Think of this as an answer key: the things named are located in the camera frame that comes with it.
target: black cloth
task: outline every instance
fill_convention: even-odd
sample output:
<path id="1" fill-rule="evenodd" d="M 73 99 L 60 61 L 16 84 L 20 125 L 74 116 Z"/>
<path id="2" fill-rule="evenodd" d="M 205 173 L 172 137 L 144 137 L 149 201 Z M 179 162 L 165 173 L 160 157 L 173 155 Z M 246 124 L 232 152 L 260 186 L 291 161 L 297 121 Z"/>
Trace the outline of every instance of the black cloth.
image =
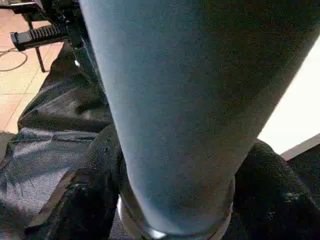
<path id="1" fill-rule="evenodd" d="M 111 123 L 101 85 L 86 80 L 65 43 L 39 93 L 20 116 L 18 128 L 99 133 Z"/>

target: chair leg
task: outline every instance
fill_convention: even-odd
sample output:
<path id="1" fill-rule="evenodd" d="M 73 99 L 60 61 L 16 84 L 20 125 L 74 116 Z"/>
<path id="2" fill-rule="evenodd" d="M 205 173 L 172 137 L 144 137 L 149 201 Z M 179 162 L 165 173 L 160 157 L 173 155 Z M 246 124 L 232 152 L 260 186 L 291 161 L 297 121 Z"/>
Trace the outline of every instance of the chair leg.
<path id="1" fill-rule="evenodd" d="M 32 25 L 31 21 L 28 21 L 28 26 L 29 26 L 30 30 L 34 29 L 34 26 Z M 42 57 L 41 57 L 41 53 L 40 53 L 39 47 L 35 47 L 35 52 L 36 52 L 36 56 L 38 57 L 39 65 L 40 65 L 40 68 L 41 68 L 41 72 L 45 73 L 46 70 L 45 70 L 44 62 L 43 62 Z"/>

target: beige floor tile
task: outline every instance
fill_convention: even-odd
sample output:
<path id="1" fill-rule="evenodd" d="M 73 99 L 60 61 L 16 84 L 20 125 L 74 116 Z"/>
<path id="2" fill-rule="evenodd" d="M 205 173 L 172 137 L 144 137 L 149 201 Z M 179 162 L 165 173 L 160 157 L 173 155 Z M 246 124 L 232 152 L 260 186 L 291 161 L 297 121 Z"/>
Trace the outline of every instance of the beige floor tile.
<path id="1" fill-rule="evenodd" d="M 50 45 L 40 47 L 42 59 L 50 49 Z M 29 87 L 34 75 L 39 71 L 39 61 L 34 48 L 24 51 L 27 54 L 25 64 L 11 71 L 0 71 L 0 94 L 23 94 Z M 11 69 L 18 66 L 25 59 L 25 56 L 20 52 L 10 52 L 0 58 L 0 70 Z"/>
<path id="2" fill-rule="evenodd" d="M 0 94 L 24 94 L 36 72 L 31 67 L 0 72 Z"/>
<path id="3" fill-rule="evenodd" d="M 48 72 L 38 71 L 36 75 L 34 75 L 29 87 L 25 91 L 26 94 L 36 94 L 39 92 L 42 84 L 44 83 L 46 77 L 48 76 Z"/>
<path id="4" fill-rule="evenodd" d="M 13 47 L 10 32 L 25 32 L 29 29 L 21 14 L 1 17 L 0 46 Z"/>
<path id="5" fill-rule="evenodd" d="M 18 126 L 17 121 L 22 114 L 22 112 L 25 110 L 27 105 L 31 102 L 31 100 L 35 97 L 35 94 L 23 94 L 20 103 L 16 107 L 15 111 L 13 112 L 11 118 L 7 122 L 4 131 L 7 133 L 18 133 Z"/>
<path id="6" fill-rule="evenodd" d="M 51 45 L 45 45 L 41 46 L 40 49 L 40 54 L 42 59 L 44 59 L 50 49 Z M 5 47 L 5 46 L 0 46 L 0 51 L 6 51 L 9 50 L 10 47 Z M 34 48 L 27 49 L 22 52 L 16 52 L 16 51 L 11 51 L 3 56 L 0 57 L 0 69 L 10 69 L 15 66 L 18 66 L 20 63 L 22 63 L 27 55 L 27 60 L 24 63 L 23 66 L 30 66 L 30 65 L 35 65 L 36 67 L 39 67 L 39 61 L 37 57 L 36 50 Z"/>
<path id="7" fill-rule="evenodd" d="M 0 131 L 6 127 L 22 96 L 22 94 L 0 94 Z"/>
<path id="8" fill-rule="evenodd" d="M 37 29 L 40 27 L 50 25 L 50 22 L 48 22 L 48 21 L 34 21 L 34 22 L 32 22 L 32 25 L 35 29 Z"/>
<path id="9" fill-rule="evenodd" d="M 14 15 L 14 12 L 12 10 L 8 9 L 0 9 L 0 19 L 4 20 L 5 18 L 9 18 Z"/>
<path id="10" fill-rule="evenodd" d="M 51 67 L 51 64 L 53 63 L 54 60 L 56 60 L 58 54 L 60 53 L 62 49 L 62 44 L 61 45 L 52 45 L 46 54 L 46 57 L 44 59 L 44 66 L 46 69 Z"/>

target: black fabric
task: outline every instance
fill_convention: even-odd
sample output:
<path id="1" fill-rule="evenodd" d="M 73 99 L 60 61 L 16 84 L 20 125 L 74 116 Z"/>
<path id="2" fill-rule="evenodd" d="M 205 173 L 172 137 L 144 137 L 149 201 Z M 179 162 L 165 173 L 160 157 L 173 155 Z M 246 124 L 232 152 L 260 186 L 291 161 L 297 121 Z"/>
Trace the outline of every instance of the black fabric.
<path id="1" fill-rule="evenodd" d="M 86 80 L 65 43 L 36 98 L 19 118 L 18 128 L 99 133 L 111 123 L 101 85 Z"/>
<path id="2" fill-rule="evenodd" d="M 313 199 L 320 206 L 320 144 L 295 156 L 288 164 L 309 188 Z"/>
<path id="3" fill-rule="evenodd" d="M 235 182 L 234 207 L 250 239 L 319 238 L 320 210 L 312 194 L 270 146 L 254 144 Z"/>
<path id="4" fill-rule="evenodd" d="M 22 239 L 24 228 L 96 133 L 24 128 L 0 163 L 0 239 Z"/>

